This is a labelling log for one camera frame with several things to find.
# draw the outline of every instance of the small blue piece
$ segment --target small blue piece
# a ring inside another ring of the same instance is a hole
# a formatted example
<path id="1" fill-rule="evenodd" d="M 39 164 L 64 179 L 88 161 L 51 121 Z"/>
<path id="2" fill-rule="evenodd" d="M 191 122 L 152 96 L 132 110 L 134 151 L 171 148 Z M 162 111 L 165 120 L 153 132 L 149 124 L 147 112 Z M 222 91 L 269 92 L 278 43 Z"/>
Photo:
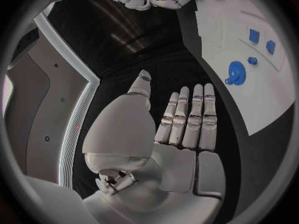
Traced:
<path id="1" fill-rule="evenodd" d="M 260 33 L 254 29 L 250 29 L 249 40 L 254 43 L 259 43 Z"/>
<path id="2" fill-rule="evenodd" d="M 229 65 L 229 78 L 225 80 L 227 85 L 235 84 L 237 86 L 243 84 L 246 80 L 246 71 L 243 64 L 239 61 L 233 61 Z"/>
<path id="3" fill-rule="evenodd" d="M 273 55 L 274 50 L 275 50 L 275 42 L 273 40 L 268 41 L 266 48 Z"/>
<path id="4" fill-rule="evenodd" d="M 258 63 L 258 59 L 255 57 L 249 57 L 247 61 L 251 65 L 256 65 Z"/>

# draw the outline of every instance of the blue object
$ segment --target blue object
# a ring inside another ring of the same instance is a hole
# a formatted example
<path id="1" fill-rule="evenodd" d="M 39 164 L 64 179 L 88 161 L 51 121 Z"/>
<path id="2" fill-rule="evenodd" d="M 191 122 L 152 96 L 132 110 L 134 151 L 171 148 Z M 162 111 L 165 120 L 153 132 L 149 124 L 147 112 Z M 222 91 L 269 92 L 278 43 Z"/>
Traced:
<path id="1" fill-rule="evenodd" d="M 274 50 L 275 50 L 275 42 L 273 40 L 268 41 L 266 48 L 273 55 Z"/>
<path id="2" fill-rule="evenodd" d="M 247 61 L 251 65 L 256 65 L 258 63 L 258 59 L 255 57 L 249 57 Z"/>
<path id="3" fill-rule="evenodd" d="M 229 78 L 225 80 L 227 85 L 241 85 L 246 80 L 246 71 L 243 64 L 239 61 L 233 61 L 228 69 Z"/>
<path id="4" fill-rule="evenodd" d="M 259 43 L 260 33 L 254 29 L 250 29 L 249 40 L 254 43 Z"/>

